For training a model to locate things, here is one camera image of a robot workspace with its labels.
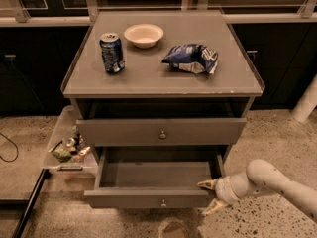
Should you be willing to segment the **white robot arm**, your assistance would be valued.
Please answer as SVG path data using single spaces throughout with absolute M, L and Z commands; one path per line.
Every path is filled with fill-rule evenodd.
M 274 192 L 317 223 L 317 191 L 287 177 L 262 159 L 250 161 L 238 174 L 204 180 L 197 186 L 215 192 L 215 198 L 204 209 L 203 215 L 213 214 L 245 197 Z

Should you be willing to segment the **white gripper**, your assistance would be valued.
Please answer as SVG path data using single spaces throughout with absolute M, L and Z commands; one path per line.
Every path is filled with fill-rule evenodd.
M 209 179 L 200 181 L 197 186 L 204 189 L 215 190 L 217 198 L 214 198 L 208 207 L 203 211 L 203 215 L 213 214 L 222 208 L 228 206 L 228 204 L 233 204 L 240 199 L 236 196 L 234 192 L 234 178 L 233 176 L 226 176 L 219 179 Z

